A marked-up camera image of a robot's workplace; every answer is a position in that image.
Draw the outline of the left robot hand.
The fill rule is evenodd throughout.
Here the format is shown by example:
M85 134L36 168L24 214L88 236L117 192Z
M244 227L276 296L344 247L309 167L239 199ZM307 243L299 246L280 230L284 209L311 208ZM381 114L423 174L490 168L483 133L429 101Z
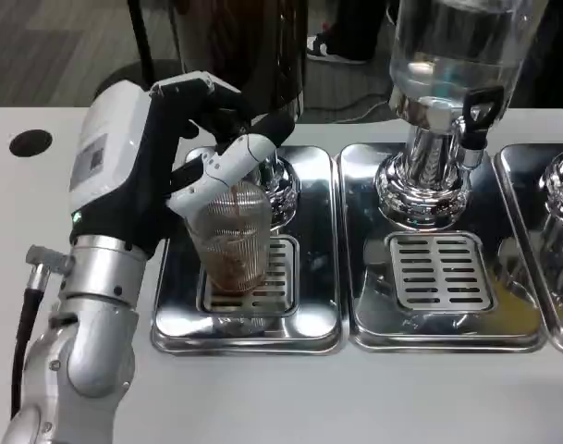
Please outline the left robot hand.
M277 111L251 122L240 90L206 71L102 92L81 128L69 183L70 240L106 236L153 256L180 218L238 184L295 128Z

